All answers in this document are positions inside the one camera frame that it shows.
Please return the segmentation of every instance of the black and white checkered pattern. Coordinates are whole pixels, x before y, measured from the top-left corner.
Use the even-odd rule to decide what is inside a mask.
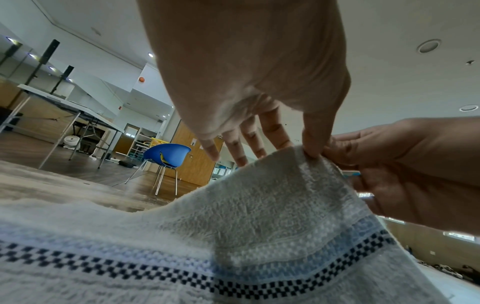
[[[374,233],[342,257],[308,279],[275,281],[264,284],[239,284],[211,276],[169,267],[124,263],[87,255],[54,251],[0,241],[0,262],[18,262],[39,267],[76,270],[110,278],[149,279],[200,288],[228,297],[271,299],[296,296],[322,287],[339,273],[387,244],[395,244],[386,230]]]

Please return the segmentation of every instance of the cloth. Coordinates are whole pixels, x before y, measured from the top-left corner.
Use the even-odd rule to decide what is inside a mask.
[[[0,240],[2,303],[448,303],[301,147],[149,211],[2,202]]]

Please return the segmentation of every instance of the chair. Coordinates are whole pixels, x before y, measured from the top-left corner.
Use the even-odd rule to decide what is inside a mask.
[[[147,149],[143,153],[143,158],[144,158],[143,163],[131,175],[131,177],[129,177],[126,180],[125,184],[129,180],[131,180],[131,178],[135,175],[135,173],[137,173],[140,170],[140,168],[146,165],[146,163],[149,161],[160,166],[158,168],[158,175],[156,177],[155,183],[153,184],[153,186],[155,187],[155,184],[157,183],[161,173],[160,181],[158,182],[155,195],[158,195],[159,193],[160,184],[162,183],[162,180],[164,178],[165,170],[168,168],[168,169],[175,170],[175,196],[176,196],[177,184],[178,184],[177,168],[181,166],[181,164],[184,162],[185,157],[191,150],[192,150],[191,148],[184,145],[179,145],[179,144],[160,144]]]

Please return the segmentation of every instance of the white table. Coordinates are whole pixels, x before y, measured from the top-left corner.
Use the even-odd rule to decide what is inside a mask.
[[[103,154],[102,158],[101,158],[101,162],[100,162],[100,165],[98,166],[98,169],[100,169],[100,167],[102,166],[102,164],[104,163],[105,161],[105,158],[108,154],[108,151],[110,150],[110,145],[112,144],[114,138],[116,137],[117,133],[118,132],[121,132],[123,133],[123,129],[121,129],[120,127],[118,127],[117,125],[111,123],[110,121],[108,121],[107,119],[103,118],[102,116],[100,116],[99,114],[95,113],[94,111],[92,111],[91,109],[87,108],[87,107],[84,107],[82,105],[79,105],[77,103],[74,103],[72,101],[69,101],[69,100],[66,100],[66,99],[62,99],[62,98],[59,98],[57,96],[54,96],[54,95],[51,95],[51,94],[48,94],[48,93],[45,93],[43,91],[40,91],[38,89],[35,89],[35,88],[32,88],[30,86],[26,86],[26,85],[19,85],[18,86],[21,90],[23,90],[24,92],[27,93],[27,97],[22,100],[16,107],[15,109],[13,109],[13,111],[10,113],[10,115],[7,117],[7,119],[5,119],[5,121],[0,125],[0,133],[4,130],[5,127],[16,127],[14,125],[11,125],[10,124],[10,121],[14,118],[19,118],[17,117],[17,114],[18,112],[27,104],[27,102],[31,99],[32,96],[37,96],[45,101],[48,101],[49,103],[55,105],[56,107],[58,107],[59,109],[62,109],[66,112],[69,112],[72,114],[73,116],[73,119],[70,121],[70,123],[65,127],[65,129],[62,131],[62,133],[60,134],[60,137],[58,138],[57,142],[54,144],[54,146],[52,147],[52,149],[50,150],[50,152],[48,153],[48,155],[45,157],[45,159],[41,162],[40,166],[38,167],[39,169],[41,169],[43,167],[43,165],[46,163],[46,161],[48,160],[48,158],[51,156],[51,154],[53,153],[53,151],[55,150],[55,148],[59,145],[59,143],[62,141],[62,139],[64,138],[65,136],[65,133],[67,132],[67,130],[74,124],[74,122],[78,119],[78,118],[82,118],[86,121],[88,121],[88,124],[87,124],[87,127],[83,133],[83,135],[81,136],[80,140],[78,141],[77,145],[75,146],[74,150],[73,150],[73,153],[71,154],[70,156],[70,159],[71,160],[73,158],[73,155],[75,153],[75,150],[77,149],[77,147],[79,146],[80,142],[82,141],[82,139],[85,137],[85,134],[87,133],[87,130],[89,129],[89,127],[92,127],[93,129],[93,133],[94,135],[95,134],[95,129],[94,129],[94,126],[97,125],[97,126],[103,126],[103,127],[106,127],[106,128],[109,128],[109,129],[112,129],[115,131],[115,135],[112,137],[110,143],[108,144],[108,147],[105,149],[103,147],[96,147],[97,149],[101,149],[101,150],[105,150],[105,153]]]

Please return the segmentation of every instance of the human hand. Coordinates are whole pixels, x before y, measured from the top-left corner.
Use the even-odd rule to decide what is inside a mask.
[[[480,235],[480,118],[407,119],[333,136],[324,155],[377,215]]]
[[[318,157],[349,88],[335,0],[138,0],[165,87],[182,120],[218,160],[222,134],[247,164],[242,134],[265,152],[256,116],[277,148],[292,145],[280,104],[303,112],[302,142]]]

